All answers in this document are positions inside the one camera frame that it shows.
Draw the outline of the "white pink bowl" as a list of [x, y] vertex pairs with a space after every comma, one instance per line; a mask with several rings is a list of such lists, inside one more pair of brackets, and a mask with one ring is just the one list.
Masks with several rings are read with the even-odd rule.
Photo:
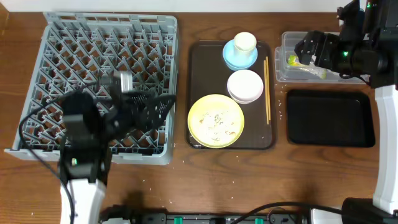
[[227, 90], [237, 103], [249, 104], [262, 95], [264, 82], [254, 71], [238, 70], [229, 76]]

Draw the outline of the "green yellow snack wrapper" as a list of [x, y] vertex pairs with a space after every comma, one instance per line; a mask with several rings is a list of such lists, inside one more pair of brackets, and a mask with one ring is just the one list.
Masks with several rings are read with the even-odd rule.
[[312, 75], [316, 75], [318, 78], [323, 80], [326, 78], [327, 70], [324, 68], [316, 67], [314, 58], [314, 56], [311, 58], [309, 65], [304, 65], [300, 63], [299, 58], [296, 55], [290, 55], [287, 63], [295, 68], [298, 68], [301, 71], [309, 72]]

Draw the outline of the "cream white cup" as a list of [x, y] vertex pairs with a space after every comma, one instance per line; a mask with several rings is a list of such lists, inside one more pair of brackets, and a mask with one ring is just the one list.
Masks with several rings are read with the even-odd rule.
[[257, 39], [252, 33], [240, 32], [234, 37], [234, 54], [237, 57], [250, 57], [256, 48]]

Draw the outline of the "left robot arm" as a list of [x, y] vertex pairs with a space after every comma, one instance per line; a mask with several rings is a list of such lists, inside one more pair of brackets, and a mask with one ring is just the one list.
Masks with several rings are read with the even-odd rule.
[[97, 81], [108, 86], [113, 109], [100, 114], [94, 98], [77, 90], [62, 100], [66, 134], [58, 170], [62, 185], [61, 223], [98, 223], [112, 152], [109, 142], [133, 130], [159, 128], [175, 104], [175, 95], [155, 96], [133, 87], [131, 72], [115, 71]]

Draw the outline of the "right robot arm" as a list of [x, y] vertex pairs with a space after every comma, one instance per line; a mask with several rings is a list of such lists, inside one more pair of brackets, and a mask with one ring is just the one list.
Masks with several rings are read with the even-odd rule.
[[339, 35], [307, 32], [296, 44], [299, 62], [337, 72], [341, 78], [369, 75], [379, 113], [379, 171], [372, 198], [346, 198], [342, 223], [397, 223], [397, 1], [352, 0], [337, 9]]

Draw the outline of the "light blue bowl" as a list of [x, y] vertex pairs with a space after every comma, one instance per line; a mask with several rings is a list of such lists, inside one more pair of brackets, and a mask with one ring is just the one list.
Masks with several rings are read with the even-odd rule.
[[225, 44], [222, 53], [227, 67], [234, 71], [248, 69], [254, 65], [258, 56], [257, 47], [248, 51], [239, 50], [234, 40]]

